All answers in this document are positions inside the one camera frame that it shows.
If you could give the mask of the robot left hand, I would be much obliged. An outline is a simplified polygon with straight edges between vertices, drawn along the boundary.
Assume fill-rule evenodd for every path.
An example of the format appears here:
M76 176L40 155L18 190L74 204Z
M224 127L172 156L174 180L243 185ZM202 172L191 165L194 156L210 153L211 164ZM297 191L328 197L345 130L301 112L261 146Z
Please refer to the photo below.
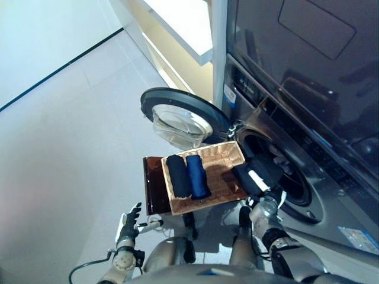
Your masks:
M140 216L141 210L142 203L138 202L128 213L123 213L121 215L115 236L115 244L117 247L125 240L131 240L135 243L135 239L138 235L163 226L163 220L148 221L138 224L137 219Z

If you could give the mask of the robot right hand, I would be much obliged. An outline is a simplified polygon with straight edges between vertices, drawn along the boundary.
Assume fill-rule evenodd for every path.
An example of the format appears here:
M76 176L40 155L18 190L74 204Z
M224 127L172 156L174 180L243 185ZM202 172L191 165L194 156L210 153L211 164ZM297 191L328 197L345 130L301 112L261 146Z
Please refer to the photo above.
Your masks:
M247 171L247 185L244 190L248 194L246 205L251 208L264 198L271 198L281 208L287 198L287 192L279 185L282 172L271 176L267 171L249 169Z

